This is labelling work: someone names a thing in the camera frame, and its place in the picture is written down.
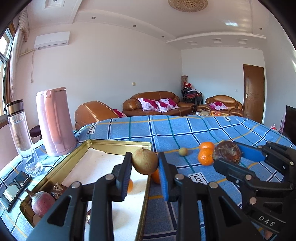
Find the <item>person's right hand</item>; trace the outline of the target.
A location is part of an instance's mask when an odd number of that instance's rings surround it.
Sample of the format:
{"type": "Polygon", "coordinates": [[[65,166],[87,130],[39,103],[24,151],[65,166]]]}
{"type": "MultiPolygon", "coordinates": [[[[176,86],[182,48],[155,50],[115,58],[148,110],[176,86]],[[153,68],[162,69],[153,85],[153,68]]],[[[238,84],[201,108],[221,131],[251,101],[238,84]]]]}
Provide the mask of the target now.
{"type": "Polygon", "coordinates": [[[265,240],[269,240],[270,238],[272,238],[273,236],[273,232],[269,231],[269,230],[264,230],[264,239],[265,240]]]}

